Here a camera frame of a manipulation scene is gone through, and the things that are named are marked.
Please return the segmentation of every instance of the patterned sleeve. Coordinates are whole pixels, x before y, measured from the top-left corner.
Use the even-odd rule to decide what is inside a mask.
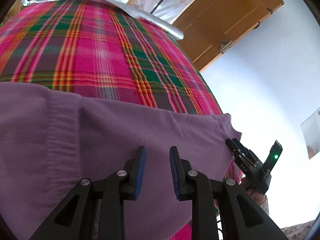
[[[268,206],[268,198],[266,196],[264,202],[260,205],[260,207],[269,215],[269,206]],[[314,223],[313,221],[309,221],[307,223],[281,228],[282,232],[287,236],[289,240],[302,240],[308,230],[312,227]]]

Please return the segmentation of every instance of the purple fabric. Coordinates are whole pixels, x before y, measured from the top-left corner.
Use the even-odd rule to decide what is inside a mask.
[[[169,148],[209,178],[221,180],[240,139],[223,115],[179,114],[83,98],[28,83],[0,83],[0,214],[18,240],[31,237],[81,179],[104,179],[147,148],[142,191],[125,202],[128,240],[168,239],[191,219],[176,200]]]

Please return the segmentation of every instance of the plaid tablecloth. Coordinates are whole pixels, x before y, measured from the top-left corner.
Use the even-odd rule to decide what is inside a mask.
[[[0,54],[0,82],[30,82],[178,113],[222,113],[167,33],[105,2],[31,5],[0,28]],[[240,182],[234,162],[226,177]]]

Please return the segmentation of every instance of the white wall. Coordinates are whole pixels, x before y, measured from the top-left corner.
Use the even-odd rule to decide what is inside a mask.
[[[302,0],[284,1],[202,73],[245,146],[265,161],[275,139],[282,144],[267,192],[279,227],[320,211],[320,154],[308,160],[300,128],[320,106],[320,27]]]

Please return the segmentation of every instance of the door panel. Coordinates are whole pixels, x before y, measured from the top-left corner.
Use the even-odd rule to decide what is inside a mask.
[[[282,0],[194,0],[175,20],[178,44],[204,70],[214,59],[283,5]]]

